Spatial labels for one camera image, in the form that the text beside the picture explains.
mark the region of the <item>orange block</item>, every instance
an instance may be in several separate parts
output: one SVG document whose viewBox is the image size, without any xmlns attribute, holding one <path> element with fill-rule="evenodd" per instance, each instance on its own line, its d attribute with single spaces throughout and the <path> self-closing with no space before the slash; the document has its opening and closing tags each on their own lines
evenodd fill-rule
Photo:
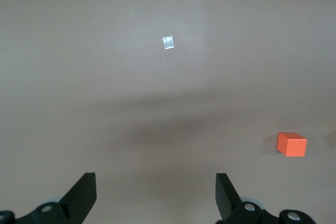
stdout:
<svg viewBox="0 0 336 224">
<path fill-rule="evenodd" d="M 277 150 L 287 157 L 304 157 L 307 139 L 295 132 L 280 132 L 278 134 Z"/>
</svg>

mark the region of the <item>cube front face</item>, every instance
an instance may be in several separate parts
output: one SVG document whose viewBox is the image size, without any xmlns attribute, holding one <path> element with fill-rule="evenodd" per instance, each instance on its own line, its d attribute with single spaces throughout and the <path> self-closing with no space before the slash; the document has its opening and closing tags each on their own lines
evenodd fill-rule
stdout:
<svg viewBox="0 0 336 224">
<path fill-rule="evenodd" d="M 277 150 L 288 157 L 304 157 L 307 139 L 295 132 L 280 132 Z"/>
</svg>

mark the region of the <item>gray surface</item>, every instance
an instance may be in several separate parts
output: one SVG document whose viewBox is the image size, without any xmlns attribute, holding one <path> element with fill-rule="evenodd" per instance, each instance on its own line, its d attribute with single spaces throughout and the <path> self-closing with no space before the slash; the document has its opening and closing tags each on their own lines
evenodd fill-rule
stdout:
<svg viewBox="0 0 336 224">
<path fill-rule="evenodd" d="M 96 172 L 87 224 L 211 224 L 226 172 L 334 223 L 335 0 L 0 0 L 0 31 L 0 209 Z"/>
</svg>

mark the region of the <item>round metal screw head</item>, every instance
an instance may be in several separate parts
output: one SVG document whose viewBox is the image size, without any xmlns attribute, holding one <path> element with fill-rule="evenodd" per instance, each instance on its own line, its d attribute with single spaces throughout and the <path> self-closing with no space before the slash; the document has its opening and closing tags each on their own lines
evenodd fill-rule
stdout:
<svg viewBox="0 0 336 224">
<path fill-rule="evenodd" d="M 301 220 L 300 216 L 298 214 L 296 214 L 295 212 L 289 212 L 287 214 L 288 218 L 291 219 L 291 220 L 296 220 L 296 221 L 299 221 Z"/>
<path fill-rule="evenodd" d="M 44 208 L 41 209 L 41 212 L 47 212 L 52 209 L 52 206 L 45 206 Z"/>
<path fill-rule="evenodd" d="M 256 208 L 250 203 L 245 204 L 244 207 L 247 211 L 255 211 L 256 210 Z"/>
</svg>

